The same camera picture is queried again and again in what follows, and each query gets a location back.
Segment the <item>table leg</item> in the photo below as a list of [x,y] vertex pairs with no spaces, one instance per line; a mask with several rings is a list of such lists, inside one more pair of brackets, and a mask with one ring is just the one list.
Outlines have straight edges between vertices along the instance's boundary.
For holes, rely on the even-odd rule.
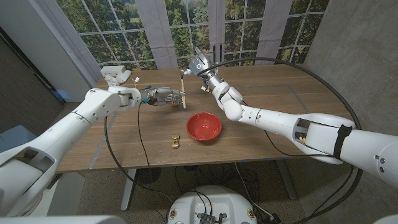
[[287,195],[291,200],[297,199],[296,191],[294,190],[294,185],[292,182],[292,178],[289,173],[289,169],[287,168],[286,161],[284,160],[277,160],[275,161],[276,165],[278,166],[279,173],[282,176],[282,181],[284,182],[285,189],[287,191]]
[[[127,173],[129,174],[130,177],[135,179],[136,172],[137,172],[137,169],[129,169]],[[120,207],[122,212],[126,212],[127,210],[129,210],[130,202],[131,202],[131,198],[132,198],[132,191],[134,189],[133,186],[134,186],[134,183],[131,180],[127,179],[126,184],[124,186],[122,204]]]

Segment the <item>red bowl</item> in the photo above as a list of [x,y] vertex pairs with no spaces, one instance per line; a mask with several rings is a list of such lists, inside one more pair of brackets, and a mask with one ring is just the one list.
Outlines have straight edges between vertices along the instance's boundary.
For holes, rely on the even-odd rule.
[[221,131],[221,121],[211,113],[197,113],[185,125],[187,133],[194,139],[206,141],[215,138]]

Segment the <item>white box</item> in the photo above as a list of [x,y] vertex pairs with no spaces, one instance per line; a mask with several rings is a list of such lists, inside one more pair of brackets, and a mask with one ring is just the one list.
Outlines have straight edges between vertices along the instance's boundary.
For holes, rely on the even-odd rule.
[[120,65],[120,66],[104,66],[101,69],[101,74],[102,76],[107,76],[110,75],[112,77],[116,77],[118,75],[123,74],[126,71],[126,68],[124,65]]

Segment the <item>wooden stick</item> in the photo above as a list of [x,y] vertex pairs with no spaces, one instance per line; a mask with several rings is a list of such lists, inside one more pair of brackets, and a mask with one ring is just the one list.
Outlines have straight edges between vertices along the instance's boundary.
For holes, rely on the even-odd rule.
[[[182,79],[181,79],[181,91],[185,92],[184,81],[182,81]],[[187,108],[187,103],[185,102],[185,96],[182,97],[182,105],[183,105],[184,109]]]

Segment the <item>window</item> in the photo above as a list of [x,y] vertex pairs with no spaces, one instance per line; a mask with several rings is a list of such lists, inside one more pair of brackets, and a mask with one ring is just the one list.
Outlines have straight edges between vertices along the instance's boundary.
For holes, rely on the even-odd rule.
[[157,69],[134,0],[56,0],[98,65]]
[[187,68],[198,47],[209,52],[207,0],[165,0],[179,68]]
[[329,0],[293,0],[277,59],[304,63]]
[[[265,7],[264,0],[226,0],[225,61],[256,56]],[[236,65],[254,65],[254,62]]]

